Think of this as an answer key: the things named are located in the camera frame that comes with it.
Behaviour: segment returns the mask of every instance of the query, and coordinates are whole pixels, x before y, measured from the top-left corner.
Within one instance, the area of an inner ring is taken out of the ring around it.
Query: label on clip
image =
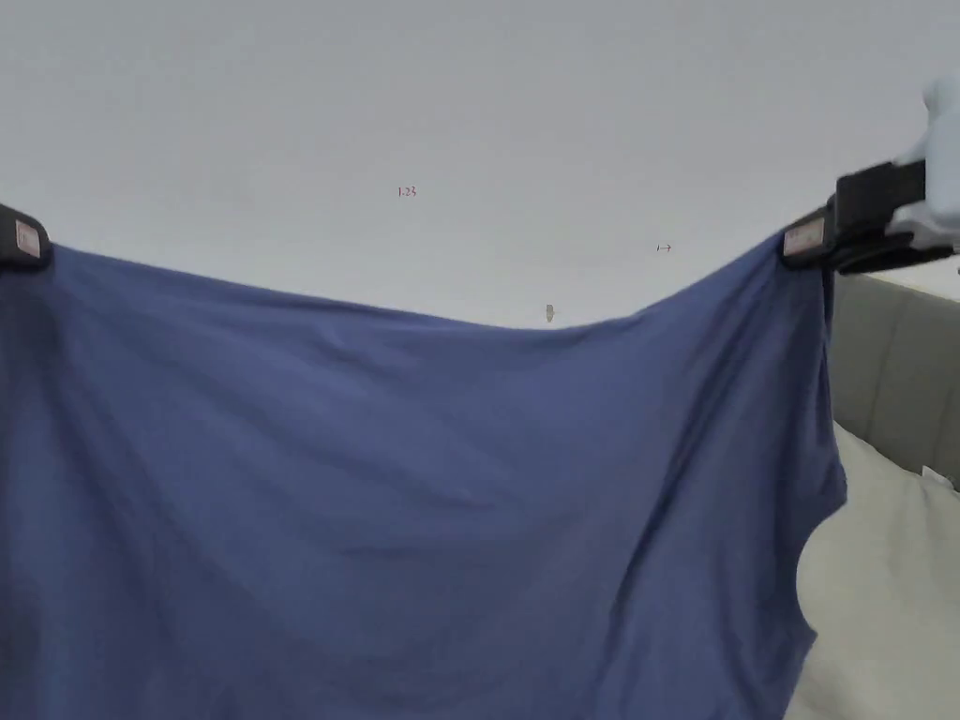
[[[21,252],[40,259],[40,233],[20,220],[16,221],[16,246]]]
[[[783,235],[783,254],[796,255],[824,244],[824,219],[817,218]]]

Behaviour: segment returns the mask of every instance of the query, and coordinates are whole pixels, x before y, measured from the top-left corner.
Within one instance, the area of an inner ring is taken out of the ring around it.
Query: white pillow
[[[786,718],[960,718],[960,495],[834,431],[848,502],[801,557],[819,636]]]

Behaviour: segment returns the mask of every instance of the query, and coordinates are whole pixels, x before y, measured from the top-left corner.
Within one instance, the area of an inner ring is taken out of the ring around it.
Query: gray headboard
[[[836,278],[833,416],[902,468],[960,480],[960,302]]]

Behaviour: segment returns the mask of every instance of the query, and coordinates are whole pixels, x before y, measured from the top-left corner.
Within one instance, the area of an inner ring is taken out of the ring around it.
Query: black clip
[[[52,259],[50,236],[40,221],[0,204],[0,270],[40,270]]]
[[[897,208],[926,199],[926,163],[884,162],[837,181],[823,207],[783,231],[780,257],[791,269],[875,273],[940,260],[953,247],[912,248],[913,234],[886,234]]]

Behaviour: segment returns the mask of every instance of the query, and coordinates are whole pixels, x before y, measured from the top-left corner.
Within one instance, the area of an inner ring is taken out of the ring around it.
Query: bed
[[[840,425],[901,468],[960,480],[960,302],[838,276],[829,362]]]
[[[836,289],[830,383],[848,501],[801,557],[818,637],[786,720],[957,718],[960,302],[866,276]]]

